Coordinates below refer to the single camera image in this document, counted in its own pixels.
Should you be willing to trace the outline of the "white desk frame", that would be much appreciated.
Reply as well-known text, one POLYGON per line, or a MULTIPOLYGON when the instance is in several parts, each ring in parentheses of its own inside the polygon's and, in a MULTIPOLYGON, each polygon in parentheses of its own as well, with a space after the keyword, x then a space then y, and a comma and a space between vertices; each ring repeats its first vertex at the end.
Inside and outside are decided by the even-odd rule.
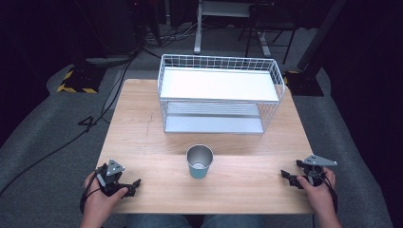
POLYGON ((225 16, 247 18, 250 3, 236 2, 235 0, 198 0, 197 31, 194 44, 194 53, 202 51, 202 18, 203 16, 225 16))

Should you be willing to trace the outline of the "person's legs in jeans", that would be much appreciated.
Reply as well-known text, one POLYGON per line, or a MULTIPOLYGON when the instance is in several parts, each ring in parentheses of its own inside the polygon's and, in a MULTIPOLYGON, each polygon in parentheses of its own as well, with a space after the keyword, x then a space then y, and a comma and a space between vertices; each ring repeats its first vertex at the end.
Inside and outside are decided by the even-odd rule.
MULTIPOLYGON (((183 215, 128 215, 126 228, 195 228, 183 215)), ((207 215, 200 228, 263 228, 258 215, 207 215)))

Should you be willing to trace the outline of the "black yellow striped base plate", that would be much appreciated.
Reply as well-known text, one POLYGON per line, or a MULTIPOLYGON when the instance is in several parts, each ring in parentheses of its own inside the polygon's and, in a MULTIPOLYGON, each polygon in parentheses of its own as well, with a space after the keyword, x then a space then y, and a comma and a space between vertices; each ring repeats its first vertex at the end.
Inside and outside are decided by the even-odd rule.
POLYGON ((294 96, 322 97, 323 91, 315 77, 309 77, 304 72, 284 71, 283 81, 294 96))
POLYGON ((82 92, 96 94, 106 74, 103 67, 71 67, 57 88, 58 92, 82 92))

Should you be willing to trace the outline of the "black metal stand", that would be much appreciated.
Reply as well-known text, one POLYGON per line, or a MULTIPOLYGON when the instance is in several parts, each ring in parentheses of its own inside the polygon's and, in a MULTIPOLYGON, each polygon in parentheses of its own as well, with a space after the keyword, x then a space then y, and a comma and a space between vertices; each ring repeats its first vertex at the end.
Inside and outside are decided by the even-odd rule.
POLYGON ((239 39, 242 38, 243 33, 247 32, 247 44, 244 57, 249 54, 249 48, 251 47, 252 35, 257 34, 260 39, 260 45, 263 48, 281 47, 286 48, 282 62, 285 63, 294 40, 294 36, 297 30, 294 16, 292 12, 281 3, 269 2, 269 3, 255 3, 248 7, 248 18, 242 27, 239 39), (285 45, 276 43, 276 40, 284 31, 290 31, 289 41, 285 45), (276 32, 277 36, 271 43, 262 41, 266 32, 276 32))

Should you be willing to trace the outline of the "dark slanted pole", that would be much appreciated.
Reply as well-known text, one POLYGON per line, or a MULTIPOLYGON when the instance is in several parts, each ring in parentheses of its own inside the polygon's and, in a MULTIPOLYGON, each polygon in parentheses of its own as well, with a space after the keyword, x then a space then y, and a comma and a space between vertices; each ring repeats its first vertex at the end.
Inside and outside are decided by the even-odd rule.
POLYGON ((297 67, 305 70, 313 61, 314 57, 318 54, 320 45, 324 41, 326 34, 332 27, 340 11, 344 7, 347 0, 332 0, 333 3, 327 10, 327 13, 318 27, 317 33, 306 51, 299 60, 297 67))

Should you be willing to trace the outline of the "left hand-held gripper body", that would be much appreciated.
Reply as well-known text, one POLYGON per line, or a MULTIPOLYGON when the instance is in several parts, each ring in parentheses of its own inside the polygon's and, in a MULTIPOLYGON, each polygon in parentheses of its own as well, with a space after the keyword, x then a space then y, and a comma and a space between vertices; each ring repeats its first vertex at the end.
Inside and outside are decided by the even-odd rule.
POLYGON ((101 191, 105 195, 114 195, 122 188, 127 188, 127 194, 130 193, 132 190, 131 184, 119 183, 124 170, 125 168, 113 159, 96 169, 96 178, 100 184, 101 191))

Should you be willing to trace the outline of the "person's left hand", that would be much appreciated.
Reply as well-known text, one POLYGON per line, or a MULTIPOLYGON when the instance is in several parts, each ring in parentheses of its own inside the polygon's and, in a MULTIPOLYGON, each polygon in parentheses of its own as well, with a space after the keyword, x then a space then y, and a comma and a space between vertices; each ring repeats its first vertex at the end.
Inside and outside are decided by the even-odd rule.
POLYGON ((89 187, 91 195, 86 199, 84 218, 107 220, 115 204, 124 196, 128 189, 122 188, 114 195, 108 197, 101 190, 97 190, 99 187, 97 179, 94 179, 92 183, 89 183, 92 176, 93 173, 90 173, 85 180, 85 185, 89 187))

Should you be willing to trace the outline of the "person's right hand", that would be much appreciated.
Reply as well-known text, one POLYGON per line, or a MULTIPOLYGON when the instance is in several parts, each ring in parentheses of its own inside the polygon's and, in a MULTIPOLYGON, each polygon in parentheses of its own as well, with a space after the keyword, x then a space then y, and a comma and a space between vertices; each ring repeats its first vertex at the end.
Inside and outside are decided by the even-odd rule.
POLYGON ((298 180, 305 190, 308 201, 313 207, 315 213, 322 209, 333 208, 335 210, 331 193, 325 183, 314 187, 302 176, 298 176, 298 180))

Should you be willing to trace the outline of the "teal metal cup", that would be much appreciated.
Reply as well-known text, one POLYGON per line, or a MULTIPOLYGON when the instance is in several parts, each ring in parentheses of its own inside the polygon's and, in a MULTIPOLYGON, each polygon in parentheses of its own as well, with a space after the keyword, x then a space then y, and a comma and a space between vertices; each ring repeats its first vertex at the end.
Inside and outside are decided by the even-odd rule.
POLYGON ((214 160, 213 151, 204 144, 192 145, 186 152, 189 172, 194 179, 203 179, 214 160))

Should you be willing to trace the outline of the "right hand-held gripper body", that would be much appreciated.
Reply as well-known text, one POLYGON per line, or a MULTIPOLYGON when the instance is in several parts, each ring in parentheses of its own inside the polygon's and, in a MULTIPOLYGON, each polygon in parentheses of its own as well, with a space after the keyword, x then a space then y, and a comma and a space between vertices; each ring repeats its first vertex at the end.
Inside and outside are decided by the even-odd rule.
POLYGON ((325 179, 323 168, 325 166, 337 166, 336 161, 331 161, 318 155, 312 154, 302 161, 305 167, 302 168, 306 174, 307 181, 313 186, 319 186, 325 179))

